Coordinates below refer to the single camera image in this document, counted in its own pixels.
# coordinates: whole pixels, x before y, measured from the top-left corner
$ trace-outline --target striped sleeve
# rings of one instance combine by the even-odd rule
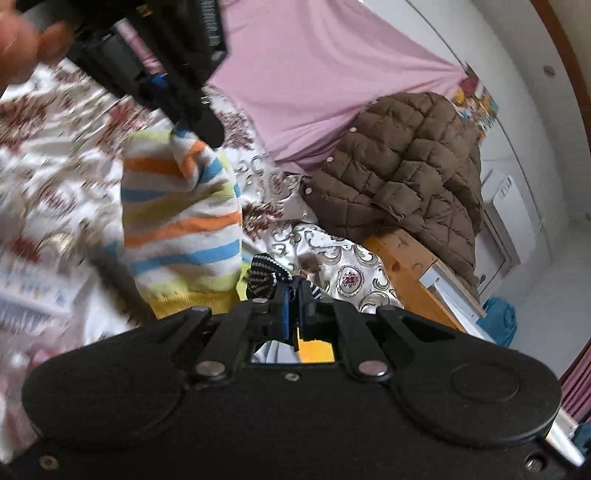
[[[158,318],[238,301],[240,190],[231,168],[189,132],[142,131],[124,145],[124,261]]]

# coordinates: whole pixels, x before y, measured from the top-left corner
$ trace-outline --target brown puffer jacket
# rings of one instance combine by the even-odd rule
[[[382,97],[353,121],[304,198],[331,235],[362,242],[401,227],[475,287],[478,136],[440,95]]]

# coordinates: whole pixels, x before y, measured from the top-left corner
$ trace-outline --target pink sheet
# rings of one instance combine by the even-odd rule
[[[465,77],[358,0],[226,0],[230,58],[212,78],[253,117],[277,163],[316,170],[369,101]]]

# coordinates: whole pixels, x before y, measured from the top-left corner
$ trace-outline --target yellow stripe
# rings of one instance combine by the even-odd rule
[[[229,172],[229,173],[234,172],[234,169],[232,168],[232,164],[228,160],[228,158],[227,158],[226,154],[223,152],[223,150],[220,150],[217,153],[217,159],[222,163],[223,167],[226,169],[227,172]]]
[[[150,289],[142,289],[142,297],[157,297],[162,295],[181,295],[186,293],[220,293],[235,290],[240,272],[235,271],[220,277],[200,276],[188,280],[177,278],[167,283],[150,285]]]
[[[123,221],[126,223],[159,223],[184,212],[200,200],[210,199],[222,202],[234,197],[231,181],[225,181],[222,185],[214,184],[203,190],[200,188],[195,192],[171,192],[164,197],[147,202],[124,203]]]
[[[223,293],[187,293],[180,295],[169,295],[160,298],[146,297],[156,318],[161,319],[182,312],[191,307],[204,306],[211,308],[214,315],[228,313],[230,309],[239,302],[236,291],[225,291]]]
[[[241,300],[246,300],[246,287],[248,286],[248,271],[250,270],[250,263],[242,260],[242,273],[240,274],[240,280],[236,286],[236,291]]]
[[[159,143],[168,143],[170,141],[170,131],[142,130],[129,137],[130,140],[153,140]]]

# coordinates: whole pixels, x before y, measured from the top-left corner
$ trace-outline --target screw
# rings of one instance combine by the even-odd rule
[[[269,311],[269,301],[267,299],[252,299],[255,312],[266,313]]]
[[[551,79],[556,77],[556,71],[550,65],[546,65],[544,67],[544,73]]]
[[[525,468],[531,473],[540,473],[545,467],[545,462],[542,457],[533,456],[525,461]]]
[[[289,373],[283,375],[283,378],[285,378],[288,382],[297,382],[301,378],[301,375],[296,373]]]
[[[213,360],[205,360],[204,362],[197,364],[195,370],[202,377],[214,378],[219,377],[226,371],[226,365]]]
[[[57,470],[60,467],[60,462],[57,461],[57,458],[52,457],[51,455],[43,455],[39,458],[39,466],[44,470]]]
[[[388,366],[379,360],[366,360],[359,364],[358,370],[366,377],[381,377],[388,373]]]

